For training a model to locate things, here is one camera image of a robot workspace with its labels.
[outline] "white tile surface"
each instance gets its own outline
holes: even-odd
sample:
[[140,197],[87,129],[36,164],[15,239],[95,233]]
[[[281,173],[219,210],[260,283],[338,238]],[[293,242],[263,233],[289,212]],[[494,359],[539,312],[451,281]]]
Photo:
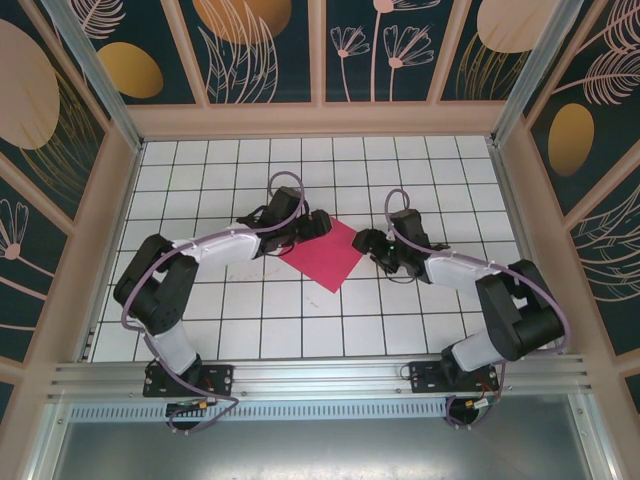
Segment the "white tile surface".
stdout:
[[[291,172],[298,177],[302,175],[302,165],[300,162],[297,163],[272,163],[269,165],[269,176],[268,178],[272,178],[275,174],[281,172]],[[273,180],[272,187],[274,189],[278,189],[280,187],[295,187],[298,188],[298,183],[294,178],[289,175],[280,175]]]
[[264,257],[227,265],[227,282],[260,282],[264,275]]
[[267,204],[267,189],[236,190],[233,194],[233,216],[249,215],[260,205]]
[[343,315],[374,315],[380,313],[380,293],[377,280],[346,280],[342,284]]
[[163,220],[160,235],[169,240],[187,240],[189,238],[193,238],[195,230],[195,218]]
[[380,280],[380,291],[383,314],[420,313],[420,300],[415,282],[404,285],[388,279]]
[[427,353],[422,315],[385,315],[384,335],[389,355]]
[[262,321],[261,358],[300,358],[302,321],[278,318]]
[[384,355],[384,335],[380,317],[345,317],[345,355]]
[[459,312],[458,296],[452,288],[418,283],[420,304],[424,313]]
[[321,209],[329,215],[336,214],[336,191],[333,188],[305,188],[304,193],[311,211]]
[[365,162],[335,162],[334,168],[338,187],[367,185]]
[[305,187],[333,187],[333,162],[304,162],[302,182]]
[[208,143],[206,141],[178,142],[174,164],[204,163],[207,159]]
[[227,283],[222,318],[260,318],[262,283]]
[[218,359],[218,343],[220,339],[220,321],[188,321],[184,330],[191,346],[202,357],[202,360]]
[[340,213],[370,213],[369,189],[367,187],[336,188],[337,205]]
[[233,202],[233,190],[204,190],[200,195],[198,217],[230,217],[231,202]]
[[466,183],[462,162],[458,159],[431,160],[431,168],[436,185]]
[[490,242],[484,246],[487,257],[501,265],[508,265],[520,260],[520,252],[516,242]]
[[429,353],[440,353],[452,343],[465,338],[459,313],[434,313],[423,316]]
[[308,357],[341,357],[342,320],[305,318],[302,321],[302,355]]
[[396,160],[368,161],[367,176],[369,185],[400,186],[400,173]]
[[136,191],[166,190],[171,177],[171,169],[172,167],[170,166],[143,166],[140,169]]
[[463,313],[462,320],[464,321],[467,337],[487,329],[482,313]]
[[194,218],[198,213],[200,192],[169,192],[164,218]]
[[302,282],[302,313],[305,317],[341,315],[340,291],[332,293],[316,282]]
[[476,211],[504,210],[500,187],[495,185],[469,185],[473,208]]
[[220,283],[194,284],[183,318],[185,320],[219,319],[223,293],[224,285]]
[[207,165],[204,170],[202,188],[233,189],[236,183],[236,164]]
[[160,231],[160,220],[130,220],[122,239],[122,250],[137,250],[145,239]]
[[[471,155],[474,142],[475,147],[481,145],[477,140],[460,141],[464,144],[464,155]],[[385,230],[384,199],[393,187],[403,185],[411,196],[412,208],[421,212],[423,227],[433,243],[445,240],[444,222],[448,243],[458,252],[484,258],[486,249],[490,257],[502,263],[519,258],[505,212],[499,211],[496,216],[493,211],[477,211],[487,208],[482,202],[495,200],[495,196],[487,192],[497,191],[496,177],[486,151],[476,149],[474,156],[463,155],[460,162],[453,137],[428,137],[426,144],[424,137],[336,139],[337,162],[333,158],[331,138],[249,140],[242,141],[243,147],[238,140],[180,144],[179,155],[176,142],[146,147],[147,155],[143,159],[146,170],[137,182],[131,217],[122,236],[120,249],[123,253],[119,254],[118,274],[148,235],[161,230],[172,239],[187,237],[193,235],[190,232],[195,226],[195,236],[200,237],[226,228],[233,220],[232,214],[243,216],[265,205],[268,175],[280,170],[301,172],[308,187],[307,200],[311,209],[322,208],[356,231],[372,225]],[[396,148],[400,160],[395,159]],[[174,156],[179,160],[175,165]],[[242,161],[237,175],[239,157]],[[337,165],[340,180],[334,177],[334,165]],[[444,214],[441,214],[433,185],[433,165]],[[193,188],[193,191],[172,190],[170,198],[166,198],[170,178],[173,189]],[[343,184],[337,191],[334,188],[336,180]],[[286,178],[282,181],[292,184]],[[474,192],[473,204],[467,181]],[[353,182],[361,185],[353,187]],[[464,190],[456,190],[457,187],[463,187],[466,193],[459,195]],[[458,210],[446,211],[454,207],[465,210],[461,214]],[[401,197],[392,199],[391,208],[393,211],[404,208]],[[482,237],[476,214],[483,228]],[[399,274],[399,280],[406,280],[403,269]],[[204,358],[210,360],[217,358],[218,351],[223,360],[296,358],[300,355],[308,358],[345,353],[384,355],[385,351],[400,355],[425,353],[427,341],[430,342],[429,351],[437,353],[451,344],[452,339],[462,338],[465,328],[470,334],[480,325],[477,299],[433,285],[391,283],[366,257],[362,257],[336,294],[313,281],[301,281],[302,278],[300,272],[276,257],[236,263],[221,269],[201,265],[185,314],[186,328],[191,330],[188,335],[197,344],[199,353],[204,352]],[[100,347],[102,326],[112,325],[105,332],[121,329],[117,322],[122,309],[113,300],[112,290],[113,286],[110,286],[94,342],[97,344],[94,352],[98,352],[96,361],[113,356],[126,357],[125,361],[131,361],[134,356],[138,361],[149,361],[150,354],[137,334],[133,334],[128,344],[125,342],[125,355],[122,355],[120,344],[113,347],[109,335],[103,337],[106,343]],[[461,311],[465,313],[464,322],[459,314]],[[436,321],[440,314],[452,315],[447,315],[449,321],[443,322],[442,318]],[[347,334],[344,341],[343,324]],[[109,353],[105,348],[117,351]]]
[[393,137],[364,137],[367,160],[396,159],[396,144]]
[[425,137],[429,158],[458,158],[455,137]]
[[362,137],[339,137],[333,139],[335,160],[364,160]]
[[207,150],[207,163],[236,163],[238,161],[238,140],[212,140]]
[[169,190],[200,190],[204,165],[175,165]]
[[429,160],[398,160],[403,185],[429,185],[433,174]]
[[239,164],[236,173],[236,188],[267,189],[269,164]]
[[119,323],[103,323],[98,332],[94,362],[131,362],[138,334],[122,328]]
[[260,320],[223,320],[220,360],[260,356]]
[[447,242],[479,242],[480,232],[473,213],[443,213]]
[[143,165],[172,165],[177,142],[149,142],[142,159]]
[[478,212],[478,225],[486,242],[513,240],[513,230],[506,212]]
[[498,181],[490,158],[464,158],[462,166],[469,183],[496,183]]
[[396,137],[399,159],[429,158],[424,137]]
[[484,137],[456,137],[462,158],[489,158],[489,150]]
[[263,295],[264,318],[300,318],[302,315],[300,282],[267,282],[264,284]]
[[333,141],[331,138],[303,138],[302,160],[333,160]]
[[162,218],[167,192],[137,192],[133,195],[129,219],[153,220]]
[[471,212],[473,205],[466,185],[436,185],[440,210],[443,212]]
[[301,158],[302,142],[299,138],[271,140],[271,162],[299,162]]
[[238,162],[256,163],[269,161],[269,140],[240,140]]

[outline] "dark teal panel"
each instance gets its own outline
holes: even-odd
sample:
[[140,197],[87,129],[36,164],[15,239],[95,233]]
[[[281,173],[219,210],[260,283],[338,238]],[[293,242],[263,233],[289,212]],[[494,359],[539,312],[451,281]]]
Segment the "dark teal panel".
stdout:
[[4,412],[7,411],[12,393],[13,385],[10,383],[0,382],[0,425],[2,425],[2,418],[4,417]]
[[67,236],[2,179],[0,222],[9,237],[0,237],[0,356],[22,362],[33,331],[2,325],[36,326],[44,306],[38,297],[51,288]]
[[640,167],[571,236],[616,355],[640,348]]
[[0,152],[73,219],[102,144],[104,130],[17,2],[3,2],[0,18],[28,34],[42,48],[59,75],[58,87],[61,98],[65,99],[60,105],[55,133],[47,144],[38,150],[21,150],[0,137]]
[[473,0],[456,49],[442,100],[506,100],[530,52],[495,53],[486,48],[478,33],[478,10]]
[[640,414],[640,374],[632,375],[625,380],[629,393],[631,393],[631,398],[633,398],[633,404],[636,406],[636,412]]
[[553,58],[551,65],[545,71],[544,75],[540,79],[540,82],[538,83],[538,86],[536,87],[535,91],[531,95],[531,98],[527,102],[527,105],[524,107],[525,117],[529,115],[529,112],[531,111],[536,101],[538,100],[538,97],[540,96],[540,92],[546,86],[547,80],[549,80],[549,77],[558,66],[558,62],[562,58],[562,55],[564,55],[564,52],[567,49],[567,46],[569,45],[569,43],[571,43],[571,39],[576,34],[576,30],[580,28],[580,24],[584,20],[584,16],[587,14],[589,9],[591,8],[591,5],[593,5],[593,0],[584,0],[582,7],[580,7],[580,12],[576,17],[575,22],[573,22],[571,30],[569,30],[569,33],[567,34],[564,41],[562,42],[562,45],[560,45],[560,48],[558,49],[558,53],[556,53],[556,56]]
[[[631,80],[631,88],[627,92],[628,96],[624,98],[616,97],[615,100],[619,102],[619,105],[607,105],[601,99],[591,98],[589,100],[585,96],[583,89],[587,72],[594,62],[601,55],[610,54],[609,52],[611,52],[604,36],[599,36],[599,34],[607,27],[607,19],[612,5],[613,3],[611,2],[605,8],[586,37],[586,42],[593,38],[595,38],[595,41],[576,54],[558,83],[556,92],[551,95],[531,128],[531,133],[549,174],[558,203],[565,214],[640,139],[640,129],[637,121],[638,111],[640,111],[640,88],[637,87],[637,81]],[[638,51],[631,52],[631,55],[635,55],[636,58],[636,70],[638,54],[640,54]],[[574,83],[574,86],[567,88],[568,85]],[[595,125],[595,137],[591,151],[582,167],[571,176],[561,176],[551,167],[548,151],[549,133],[558,112],[570,103],[582,105],[589,111]]]
[[[256,70],[249,74],[252,83],[248,88],[243,88],[245,82],[240,81],[247,76],[247,62],[237,63],[237,68],[231,69],[231,58],[233,57],[232,45],[220,39],[219,53],[222,62],[227,66],[228,71],[233,71],[236,82],[231,81],[233,88],[227,90],[221,89],[220,95],[216,99],[215,94],[208,91],[209,101],[211,103],[234,103],[238,99],[243,99],[242,103],[267,103],[271,98],[271,103],[305,103],[311,101],[311,73],[309,60],[309,12],[307,0],[291,0],[291,17],[285,29],[273,38],[273,45],[277,55],[277,86],[275,92],[272,89],[261,89],[262,84],[269,84],[275,78],[274,73],[265,78],[265,82],[258,83],[260,75]],[[209,49],[199,28],[202,28],[210,40],[215,39],[215,35],[202,22],[198,13],[193,6],[193,0],[180,0],[180,7],[184,15],[187,29],[193,50],[200,67],[202,81],[206,85],[209,77]],[[226,18],[224,12],[218,12],[221,17]],[[242,57],[246,52],[245,47],[240,47],[239,56]]]
[[[411,2],[418,7],[426,7],[432,2],[422,0]],[[375,99],[376,101],[424,101],[429,93],[433,71],[438,61],[438,54],[449,22],[452,2],[444,1],[438,5],[418,10],[397,9],[380,15],[380,25],[377,33],[377,48],[375,52]],[[351,101],[368,102],[371,100],[371,61],[373,53],[373,39],[377,19],[377,10],[373,2],[345,2],[343,0],[327,1],[327,102],[346,102],[345,81]],[[353,50],[354,43],[350,43],[351,35],[345,35],[347,28],[362,28],[362,35],[357,35],[354,42],[360,47],[354,53],[341,61],[336,46],[332,41],[332,29],[339,29],[342,44]],[[429,41],[421,37],[412,43],[412,39],[419,37],[420,30],[426,28]],[[412,46],[405,52],[405,47]],[[402,56],[414,60],[417,65],[402,66],[392,69],[389,64],[391,57]],[[391,92],[391,72],[393,75],[393,96]]]

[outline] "leaf illustration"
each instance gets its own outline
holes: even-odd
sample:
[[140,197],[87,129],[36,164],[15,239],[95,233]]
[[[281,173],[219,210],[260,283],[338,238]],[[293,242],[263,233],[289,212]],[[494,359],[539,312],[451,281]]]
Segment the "leaf illustration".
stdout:
[[620,105],[640,85],[640,50],[610,50],[600,55],[580,83],[589,103]]
[[609,12],[604,40],[617,52],[634,50],[640,44],[640,0],[616,0]]
[[69,0],[69,4],[87,37],[97,40],[107,39],[126,15],[122,0]]

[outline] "cable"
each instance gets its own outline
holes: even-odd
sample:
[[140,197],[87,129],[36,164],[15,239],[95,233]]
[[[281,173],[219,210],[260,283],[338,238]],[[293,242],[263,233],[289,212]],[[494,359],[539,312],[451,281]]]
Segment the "cable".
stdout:
[[[296,217],[298,216],[298,214],[303,211],[304,209],[304,205],[305,205],[305,200],[304,200],[304,185],[302,184],[302,180],[300,179],[300,177],[298,177],[295,173],[292,172],[288,172],[288,171],[283,171],[283,172],[278,172],[276,173],[274,176],[272,176],[269,179],[269,183],[267,184],[267,192],[269,195],[273,196],[272,193],[272,185],[273,185],[273,181],[282,176],[290,176],[292,177],[297,183],[298,183],[298,187],[300,188],[300,201],[298,202],[298,207],[295,209],[295,211],[289,215],[288,218],[286,218],[285,220],[283,220],[282,222],[278,223],[277,225],[273,225],[271,227],[264,227],[264,228],[240,228],[237,230],[225,230],[222,232],[216,232],[216,233],[212,233],[209,235],[205,235],[204,237],[195,239],[191,242],[185,243],[184,245],[180,245],[179,247],[174,248],[173,250],[170,250],[169,252],[167,252],[166,254],[162,255],[156,262],[154,262],[149,269],[140,277],[140,280],[138,280],[138,283],[136,283],[136,285],[133,287],[133,290],[131,291],[131,294],[129,295],[129,297],[127,298],[127,301],[125,302],[123,309],[122,309],[122,316],[120,317],[120,323],[122,324],[123,328],[125,328],[126,330],[131,330],[134,332],[138,332],[141,333],[144,336],[144,341],[147,345],[147,348],[149,349],[149,351],[151,352],[151,354],[154,356],[154,358],[157,360],[157,362],[160,364],[160,366],[169,374],[169,376],[179,385],[182,385],[183,387],[185,387],[186,389],[197,393],[198,396],[203,396],[205,398],[213,398],[216,400],[224,400],[224,401],[228,401],[231,402],[231,405],[227,406],[226,408],[224,408],[220,413],[218,413],[215,417],[213,417],[211,420],[208,420],[206,422],[202,422],[198,425],[196,425],[195,427],[193,427],[190,430],[186,430],[184,431],[184,435],[188,435],[189,433],[197,433],[200,432],[208,427],[210,427],[211,425],[213,425],[215,422],[217,422],[221,417],[223,417],[224,415],[226,415],[227,413],[229,413],[231,410],[233,410],[238,403],[240,403],[240,401],[235,398],[235,397],[231,397],[231,396],[226,396],[226,395],[219,395],[216,393],[211,393],[211,392],[207,392],[205,390],[201,390],[197,387],[194,387],[193,385],[185,382],[182,378],[180,378],[180,376],[175,373],[173,370],[171,370],[169,368],[169,366],[167,365],[167,363],[162,359],[162,357],[160,356],[159,352],[157,351],[157,349],[155,348],[155,346],[153,345],[153,343],[151,342],[148,332],[145,328],[143,327],[139,327],[136,325],[132,325],[127,321],[127,314],[129,313],[129,310],[131,308],[131,304],[133,303],[134,299],[136,298],[136,296],[138,295],[138,293],[140,293],[140,290],[142,289],[142,287],[144,286],[144,284],[146,283],[147,280],[149,280],[149,278],[151,278],[151,276],[153,275],[153,273],[158,269],[158,267],[160,267],[162,264],[164,264],[165,262],[167,262],[170,258],[174,257],[175,255],[177,255],[178,253],[183,252],[184,250],[188,250],[194,246],[198,246],[204,242],[208,242],[210,240],[214,240],[216,238],[222,238],[222,237],[227,237],[227,236],[234,236],[238,233],[269,233],[269,232],[273,232],[275,230],[279,230],[280,228],[288,225],[289,223],[291,223],[292,221],[294,221],[296,219]],[[173,426],[173,418],[175,417],[175,415],[173,415],[172,417],[169,418],[169,425],[171,426],[171,428],[173,429],[174,433],[177,433],[179,430],[177,430],[175,428],[175,426]]]
[[529,280],[527,277],[520,275],[518,272],[514,272],[513,270],[510,270],[508,267],[505,267],[498,263],[487,262],[486,260],[480,260],[479,258],[470,257],[469,255],[463,255],[458,252],[450,252],[448,254],[443,253],[443,251],[422,247],[416,243],[413,243],[411,240],[403,237],[393,226],[393,223],[391,222],[391,213],[389,213],[389,202],[391,201],[391,197],[395,193],[400,193],[403,196],[404,200],[406,200],[405,202],[406,208],[409,208],[411,200],[407,192],[405,192],[401,188],[395,188],[389,192],[389,194],[387,195],[387,198],[384,201],[384,216],[385,216],[385,219],[387,220],[387,226],[389,230],[393,232],[396,238],[400,239],[402,242],[409,245],[411,248],[414,248],[420,252],[428,253],[433,257],[459,258],[461,260],[475,263],[476,265],[480,265],[485,268],[492,268],[495,270],[499,270],[500,272],[506,273],[507,275],[510,275],[511,277],[515,278],[519,282],[524,283],[525,285],[527,285],[529,288],[531,288],[534,292],[536,292],[538,295],[540,295],[542,298],[544,298],[547,301],[547,303],[551,306],[556,316],[562,323],[562,327],[564,329],[564,338],[562,339],[559,345],[552,348],[548,348],[546,350],[536,350],[531,354],[532,355],[549,355],[552,353],[563,352],[567,348],[567,345],[569,344],[569,340],[571,337],[571,326],[569,325],[569,320],[567,319],[567,316],[562,311],[562,308],[560,308],[560,305],[558,305],[558,303],[549,293],[547,293],[539,285],[536,285],[536,283]]

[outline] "enclosure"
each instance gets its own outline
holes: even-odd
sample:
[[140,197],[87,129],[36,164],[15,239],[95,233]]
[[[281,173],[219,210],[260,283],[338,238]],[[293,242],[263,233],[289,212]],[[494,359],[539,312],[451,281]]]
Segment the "enclosure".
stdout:
[[[638,0],[4,2],[2,478],[637,478],[639,38]],[[332,245],[200,269],[184,328],[240,404],[172,436],[115,284],[283,171],[346,237],[402,188],[432,243],[534,261],[568,351],[457,431],[402,371],[477,300]]]

